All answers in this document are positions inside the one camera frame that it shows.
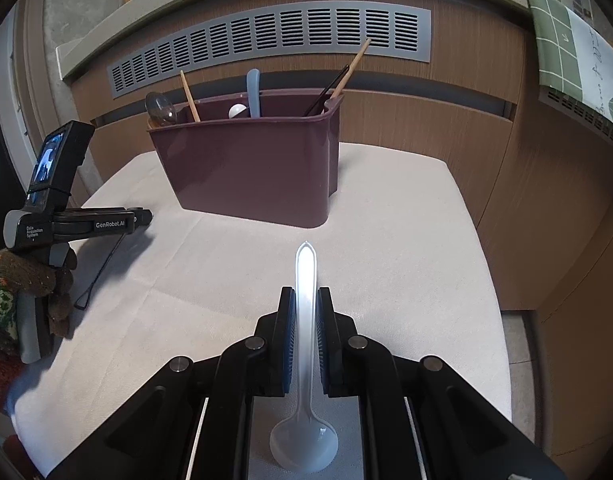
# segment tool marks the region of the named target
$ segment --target gloved hand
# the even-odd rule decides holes
[[[15,295],[24,290],[35,297],[50,295],[48,324],[51,333],[65,337],[73,303],[68,292],[77,257],[69,249],[64,266],[54,269],[6,249],[0,251],[0,359],[19,355]]]

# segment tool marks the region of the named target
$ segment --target wooden stick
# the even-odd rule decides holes
[[[349,71],[342,78],[342,80],[339,83],[337,83],[337,86],[335,87],[335,90],[333,91],[333,95],[331,95],[330,99],[335,99],[336,97],[339,97],[339,94],[342,93],[342,90],[344,90],[346,83],[349,82],[350,77],[353,75],[353,70],[355,70],[355,67],[359,63],[359,60],[362,59],[362,56],[364,56],[364,53],[366,52],[366,49],[368,48],[368,45],[370,44],[371,44],[371,38],[366,38],[366,41],[362,45],[362,48],[360,48],[359,52],[355,54],[353,61],[351,61],[349,65]]]
[[[198,109],[195,107],[195,101],[193,101],[193,96],[190,94],[189,84],[186,82],[186,78],[184,77],[184,71],[180,70],[180,77],[182,78],[182,86],[184,86],[184,93],[187,95],[187,101],[189,102],[190,112],[193,114],[193,119],[196,123],[200,122],[200,114],[198,113]]]

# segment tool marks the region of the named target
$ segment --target white spoon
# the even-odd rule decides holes
[[[316,281],[315,250],[309,242],[304,242],[296,254],[298,408],[270,432],[270,450],[275,460],[284,469],[298,473],[320,471],[337,454],[337,433],[315,415],[311,406]]]

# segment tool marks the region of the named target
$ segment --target maroon container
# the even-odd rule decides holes
[[[246,93],[196,101],[201,123],[189,107],[183,124],[149,130],[155,150],[184,209],[317,227],[329,215],[337,190],[339,105],[302,117],[318,89],[260,92],[262,117],[228,119]]]

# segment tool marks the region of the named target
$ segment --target table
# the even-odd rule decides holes
[[[329,219],[315,229],[184,210],[155,152],[137,156],[86,206],[144,206],[154,220],[123,240],[90,306],[74,314],[72,338],[11,387],[14,427],[45,476],[171,357],[219,355],[251,335],[258,317],[277,309],[282,286],[294,285],[304,240],[317,251],[318,285],[330,287],[358,332],[406,358],[441,356],[510,420],[499,306],[444,162],[342,143]],[[72,244],[80,262],[73,298],[115,241]],[[269,432],[293,402],[293,392],[255,400],[250,478],[286,477]],[[357,400],[314,387],[314,407],[340,439],[334,462],[315,477],[362,478]]]

